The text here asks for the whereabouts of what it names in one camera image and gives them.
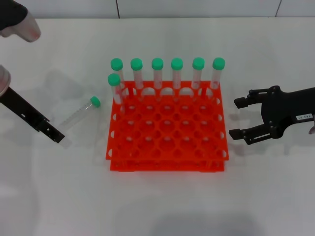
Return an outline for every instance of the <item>white label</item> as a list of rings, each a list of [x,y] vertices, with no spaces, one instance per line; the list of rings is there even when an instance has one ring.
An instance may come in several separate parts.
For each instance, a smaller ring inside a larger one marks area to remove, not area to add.
[[[311,119],[311,118],[313,118],[313,115],[312,114],[306,114],[306,115],[297,116],[296,118],[297,118],[297,120]]]

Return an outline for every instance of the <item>green screw cap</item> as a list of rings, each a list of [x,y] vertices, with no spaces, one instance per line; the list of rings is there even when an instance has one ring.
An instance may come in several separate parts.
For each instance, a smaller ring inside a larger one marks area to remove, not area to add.
[[[195,58],[192,66],[195,70],[202,70],[205,67],[205,60],[203,58]]]
[[[213,60],[212,67],[215,70],[223,70],[225,67],[225,60],[223,58],[216,58]]]
[[[163,60],[161,58],[154,58],[152,60],[153,70],[162,70],[164,66]]]
[[[111,60],[110,65],[113,70],[120,71],[123,68],[123,61],[119,58],[114,58]]]
[[[91,97],[90,101],[92,102],[93,106],[96,108],[100,107],[100,100],[97,97]]]
[[[110,86],[117,86],[120,84],[120,76],[119,74],[110,74],[108,76],[108,83]]]
[[[174,58],[171,65],[173,70],[181,70],[183,68],[183,60],[180,58]]]
[[[132,59],[130,65],[133,70],[141,70],[143,67],[142,60],[139,58]]]

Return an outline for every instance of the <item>test tube rack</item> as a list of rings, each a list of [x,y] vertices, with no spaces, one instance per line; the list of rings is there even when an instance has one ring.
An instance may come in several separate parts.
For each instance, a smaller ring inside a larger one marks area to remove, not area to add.
[[[172,83],[163,81],[154,95],[142,96],[144,89],[153,89],[153,81],[144,81],[139,90],[134,81],[125,81],[124,103],[113,101],[112,106],[106,152],[110,170],[224,171],[229,155],[220,87],[210,90],[210,81],[201,81],[193,95],[182,95],[191,86],[182,81],[181,89],[161,95]]]

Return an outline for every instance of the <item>white table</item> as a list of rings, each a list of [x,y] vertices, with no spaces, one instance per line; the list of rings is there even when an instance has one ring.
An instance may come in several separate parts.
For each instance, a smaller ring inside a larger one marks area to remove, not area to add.
[[[238,110],[249,89],[315,86],[314,18],[38,20],[42,37],[29,44],[0,39],[0,63],[11,87],[53,122],[91,95],[102,109],[68,134],[63,149],[0,106],[1,236],[310,236],[315,234],[315,136],[311,123],[279,140],[247,146],[228,137],[224,173],[115,173],[106,152],[110,60],[194,57],[209,77],[226,59],[221,82],[226,130],[262,123],[260,106]]]

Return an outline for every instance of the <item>test tube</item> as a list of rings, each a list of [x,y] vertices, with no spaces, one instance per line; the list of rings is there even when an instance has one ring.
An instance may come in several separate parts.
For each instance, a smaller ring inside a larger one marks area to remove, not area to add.
[[[116,104],[123,103],[123,93],[120,82],[119,74],[114,73],[108,76],[108,83],[112,87],[113,97]]]
[[[200,86],[201,81],[201,72],[202,69],[205,67],[205,60],[203,58],[195,58],[192,62],[193,67],[193,76],[191,87],[193,89],[198,89]]]
[[[111,60],[110,65],[114,73],[119,74],[122,88],[125,87],[124,74],[123,74],[123,61],[120,58],[114,58]]]
[[[218,89],[219,84],[220,84],[221,73],[225,67],[225,60],[223,58],[215,58],[213,60],[212,67],[213,67],[213,72],[212,72],[210,88]]]
[[[100,100],[97,97],[92,97],[86,104],[84,104],[80,109],[75,111],[70,115],[65,121],[63,121],[59,126],[58,130],[67,131],[76,123],[81,121],[89,112],[95,108],[101,106]]]
[[[173,88],[180,89],[182,80],[183,60],[180,58],[174,58],[172,60],[171,66],[173,69]]]
[[[152,60],[153,78],[154,78],[154,88],[162,88],[162,69],[163,60],[161,58],[154,58]]]
[[[142,60],[139,58],[134,58],[131,60],[131,68],[133,70],[133,77],[136,89],[143,88],[143,80],[142,80]]]

